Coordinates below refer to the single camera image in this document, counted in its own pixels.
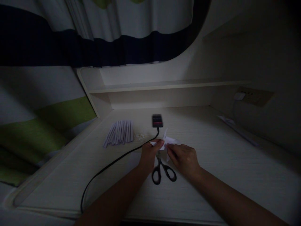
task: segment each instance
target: hand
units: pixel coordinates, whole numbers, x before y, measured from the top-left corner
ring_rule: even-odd
[[[157,151],[164,145],[164,141],[161,139],[152,140],[152,142],[157,142],[157,144],[152,146],[151,143],[147,142],[142,146],[141,159],[138,164],[138,167],[142,170],[146,170],[148,174],[154,169]]]
[[[194,148],[185,144],[168,144],[167,153],[175,167],[188,179],[199,174],[201,167]]]

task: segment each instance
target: desk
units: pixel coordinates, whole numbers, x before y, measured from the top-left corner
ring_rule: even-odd
[[[107,164],[156,135],[151,115],[162,114],[167,135],[196,149],[200,165],[210,173],[270,210],[288,223],[297,205],[300,174],[297,165],[281,148],[254,138],[264,148],[255,148],[223,123],[211,107],[113,110],[104,121],[96,119],[62,152],[36,172],[11,196],[19,209],[61,217],[80,215],[82,192],[89,180]],[[102,147],[111,124],[134,121],[134,133],[145,140]],[[111,166],[90,184],[84,208],[124,176],[128,156]],[[177,173],[177,181],[163,176],[160,185],[147,178],[125,218],[183,223],[213,223],[223,220],[201,195]]]

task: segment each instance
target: black scissors handle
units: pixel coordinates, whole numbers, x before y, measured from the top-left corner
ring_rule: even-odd
[[[169,167],[168,165],[164,165],[161,163],[161,165],[163,166],[163,169],[165,171],[166,176],[172,181],[175,182],[177,180],[177,176],[176,173],[173,171],[173,169],[171,167]],[[170,177],[169,173],[167,170],[171,170],[173,173],[173,177]]]
[[[154,173],[158,172],[158,179],[154,180]],[[153,172],[151,173],[151,178],[155,185],[160,184],[161,182],[161,170],[160,170],[160,163],[154,168]]]
[[[164,172],[166,174],[166,176],[172,181],[172,182],[175,182],[177,180],[177,176],[176,176],[176,173],[173,171],[173,169],[167,165],[164,165],[162,162],[159,162],[159,164],[154,168],[153,172],[151,173],[151,178],[154,182],[155,185],[158,185],[161,183],[161,169],[160,169],[160,165],[162,165],[163,169],[164,169]],[[173,177],[171,177],[168,173],[167,170],[171,170],[172,173],[173,173]],[[154,180],[154,173],[155,172],[158,172],[158,179],[157,180]]]

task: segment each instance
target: shelf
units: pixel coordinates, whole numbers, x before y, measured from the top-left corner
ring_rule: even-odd
[[[156,89],[178,89],[193,88],[205,86],[223,86],[223,85],[246,85],[250,81],[246,80],[222,80],[222,79],[194,79],[165,81],[153,83],[132,83],[123,85],[100,86],[98,89],[89,90],[89,93],[112,93],[112,92],[128,92],[140,90],[156,90]]]

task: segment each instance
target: scissors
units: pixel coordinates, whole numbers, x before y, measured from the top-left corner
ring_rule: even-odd
[[[177,180],[176,173],[173,171],[172,168],[170,168],[169,166],[164,165],[164,164],[162,163],[160,151],[157,152],[156,157],[157,157],[157,159],[158,159],[158,165],[154,168],[154,170],[153,170],[153,172],[152,172],[152,174],[151,174],[151,178],[152,178],[154,184],[155,184],[155,185],[158,185],[158,184],[160,184],[160,182],[161,182],[161,169],[160,169],[160,165],[163,166],[163,169],[164,169],[164,171],[165,171],[166,176],[167,176],[172,182],[175,182],[175,181]],[[171,171],[172,171],[173,177],[170,177],[170,175],[169,175],[169,173],[168,173],[167,170],[171,170]],[[158,172],[158,180],[154,180],[154,173],[155,173],[155,172]]]

